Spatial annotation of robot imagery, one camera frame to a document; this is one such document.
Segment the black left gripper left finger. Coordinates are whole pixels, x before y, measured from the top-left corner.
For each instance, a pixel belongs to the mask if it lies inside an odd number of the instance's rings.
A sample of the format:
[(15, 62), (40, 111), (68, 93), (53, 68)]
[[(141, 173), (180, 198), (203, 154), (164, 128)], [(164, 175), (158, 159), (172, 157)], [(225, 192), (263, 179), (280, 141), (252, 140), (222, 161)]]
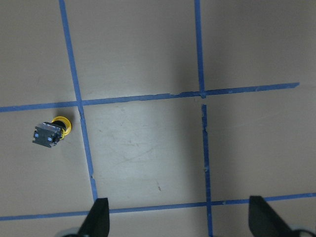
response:
[(108, 237), (110, 231), (110, 212), (107, 198), (98, 198), (81, 225), (79, 237)]

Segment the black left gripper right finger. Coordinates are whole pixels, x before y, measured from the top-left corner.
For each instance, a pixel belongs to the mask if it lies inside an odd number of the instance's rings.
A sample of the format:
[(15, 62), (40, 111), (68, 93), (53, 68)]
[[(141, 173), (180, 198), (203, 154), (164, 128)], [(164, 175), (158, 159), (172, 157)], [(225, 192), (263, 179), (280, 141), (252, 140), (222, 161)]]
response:
[(254, 237), (285, 237), (292, 229), (261, 196), (250, 196), (248, 226)]

